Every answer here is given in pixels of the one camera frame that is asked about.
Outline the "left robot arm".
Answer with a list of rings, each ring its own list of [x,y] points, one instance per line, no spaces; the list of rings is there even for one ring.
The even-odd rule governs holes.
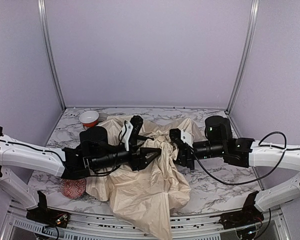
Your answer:
[[[76,148],[48,148],[24,143],[3,134],[0,126],[0,189],[26,209],[27,219],[64,228],[69,213],[48,207],[47,198],[40,190],[29,187],[10,169],[11,166],[45,172],[64,180],[106,177],[121,165],[133,171],[145,169],[161,155],[160,148],[142,147],[138,130],[128,126],[118,145],[108,143],[108,132],[94,126],[79,134]]]

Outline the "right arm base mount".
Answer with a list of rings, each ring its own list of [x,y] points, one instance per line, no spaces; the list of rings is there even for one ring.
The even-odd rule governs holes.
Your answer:
[[[256,214],[251,212],[235,211],[223,213],[218,221],[222,224],[225,230],[243,227],[255,223],[261,223],[264,220],[263,214]]]

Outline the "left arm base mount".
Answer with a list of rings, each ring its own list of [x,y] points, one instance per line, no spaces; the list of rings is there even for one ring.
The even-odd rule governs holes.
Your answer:
[[[51,227],[66,228],[70,214],[56,209],[42,210],[39,208],[27,211],[26,218],[38,223],[47,224]]]

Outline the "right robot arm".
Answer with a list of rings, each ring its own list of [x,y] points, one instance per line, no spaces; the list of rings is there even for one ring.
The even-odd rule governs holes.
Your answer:
[[[270,167],[297,171],[297,175],[270,189],[249,194],[239,211],[222,216],[226,223],[234,219],[262,220],[263,212],[277,205],[300,198],[300,146],[274,145],[253,138],[234,138],[228,118],[215,115],[205,120],[206,141],[194,142],[184,129],[169,131],[170,140],[178,149],[177,165],[194,169],[195,161],[223,158],[224,162],[237,167]]]

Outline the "beige folding umbrella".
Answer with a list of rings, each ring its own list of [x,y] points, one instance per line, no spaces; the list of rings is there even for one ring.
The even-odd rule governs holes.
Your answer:
[[[115,217],[160,240],[173,238],[170,213],[183,208],[191,192],[174,163],[178,149],[169,138],[170,129],[186,130],[195,140],[203,139],[199,127],[189,117],[163,126],[144,120],[140,134],[154,137],[144,147],[160,148],[161,155],[140,171],[132,171],[124,164],[108,176],[86,179],[86,192],[108,202]]]

